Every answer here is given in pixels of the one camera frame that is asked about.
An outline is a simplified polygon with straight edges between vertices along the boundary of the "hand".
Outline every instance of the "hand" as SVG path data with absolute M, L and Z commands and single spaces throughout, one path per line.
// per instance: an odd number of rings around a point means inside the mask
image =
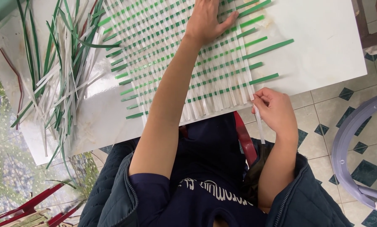
M 277 137 L 296 140 L 297 143 L 298 125 L 289 96 L 269 88 L 262 88 L 253 96 L 253 104 L 259 109 L 260 116 Z
M 239 12 L 234 11 L 223 23 L 216 20 L 219 0 L 196 0 L 188 20 L 185 37 L 193 39 L 199 46 L 208 44 L 231 27 Z

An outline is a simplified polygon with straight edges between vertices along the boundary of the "person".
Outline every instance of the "person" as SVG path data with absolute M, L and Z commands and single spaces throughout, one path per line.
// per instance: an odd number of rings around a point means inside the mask
M 218 23 L 218 3 L 196 0 L 141 138 L 112 148 L 79 226 L 351 225 L 297 153 L 297 121 L 288 95 L 269 88 L 253 95 L 262 119 L 276 132 L 259 177 L 257 204 L 240 191 L 246 163 L 233 113 L 187 125 L 186 137 L 179 133 L 198 52 L 238 16 L 235 11 Z

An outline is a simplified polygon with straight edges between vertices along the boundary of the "weaving pattern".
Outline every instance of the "weaving pattern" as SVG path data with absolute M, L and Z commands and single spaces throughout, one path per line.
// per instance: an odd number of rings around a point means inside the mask
M 239 14 L 239 17 L 243 17 L 271 2 L 267 0 L 259 3 L 259 0 L 253 0 L 236 5 L 238 1 L 220 1 L 217 15 L 219 22 L 224 21 L 234 10 L 249 8 Z M 124 88 L 120 93 L 121 101 L 137 101 L 136 105 L 127 107 L 136 112 L 126 116 L 127 119 L 142 116 L 143 123 L 146 123 L 153 96 L 184 36 L 194 2 L 103 1 L 107 17 L 102 18 L 98 25 L 111 23 L 110 28 L 104 32 L 103 41 L 119 45 L 119 48 L 107 48 L 109 54 L 106 57 L 111 59 L 111 71 L 118 73 L 115 78 L 120 80 L 119 85 L 132 85 L 131 89 Z M 246 54 L 246 47 L 267 39 L 262 37 L 248 43 L 243 40 L 244 36 L 256 32 L 251 25 L 262 19 L 263 15 L 244 23 L 236 22 L 236 26 L 228 29 L 215 42 L 202 47 L 191 75 L 181 122 L 246 104 L 253 99 L 253 84 L 278 76 L 274 74 L 252 80 L 250 74 L 250 70 L 263 64 L 259 62 L 249 65 L 248 58 L 293 42 L 288 40 L 287 43 Z

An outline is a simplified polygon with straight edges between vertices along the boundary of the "purple plastic rim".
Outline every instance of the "purple plastic rim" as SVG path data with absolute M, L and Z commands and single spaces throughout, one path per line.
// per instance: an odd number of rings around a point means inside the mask
M 360 125 L 376 111 L 377 96 L 362 103 L 342 123 L 336 137 L 334 138 L 332 149 L 332 164 L 338 182 L 355 199 L 374 210 L 376 201 L 369 196 L 377 198 L 377 190 L 357 185 L 354 182 L 347 167 L 347 152 L 348 146 L 355 132 Z

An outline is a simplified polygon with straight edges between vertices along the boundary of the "white table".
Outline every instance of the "white table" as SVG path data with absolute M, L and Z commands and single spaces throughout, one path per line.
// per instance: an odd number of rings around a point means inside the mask
M 45 21 L 51 21 L 56 0 L 31 0 L 42 50 L 47 45 L 48 29 Z M 94 1 L 88 3 L 88 9 Z M 263 61 L 265 66 L 252 70 L 253 79 L 279 73 L 280 77 L 255 86 L 264 86 L 295 95 L 344 80 L 366 75 L 359 34 L 351 1 L 309 1 L 276 0 L 267 8 L 250 15 L 264 14 L 266 19 L 257 23 L 261 32 L 256 32 L 245 40 L 268 34 L 268 40 L 246 49 L 252 53 L 277 42 L 293 38 L 294 43 L 275 51 L 262 54 L 249 60 L 249 63 Z M 3 47 L 11 60 L 20 60 L 23 75 L 28 75 L 27 60 L 20 16 L 14 10 L 0 22 L 0 48 Z M 106 51 L 101 49 L 91 75 L 104 70 L 105 75 L 87 89 L 85 99 L 77 113 L 76 139 L 68 155 L 87 152 L 117 142 L 139 137 L 143 131 L 141 118 L 126 120 L 125 117 L 139 112 L 138 108 L 127 110 L 126 106 L 136 104 L 134 99 L 121 103 L 119 93 L 131 85 L 120 87 L 110 72 Z M 14 72 L 8 67 L 0 53 L 0 79 L 5 92 L 17 112 L 20 92 Z M 219 114 L 239 110 L 237 106 Z M 55 144 L 51 144 L 49 156 L 45 157 L 39 127 L 29 116 L 20 124 L 25 140 L 36 164 L 47 163 Z

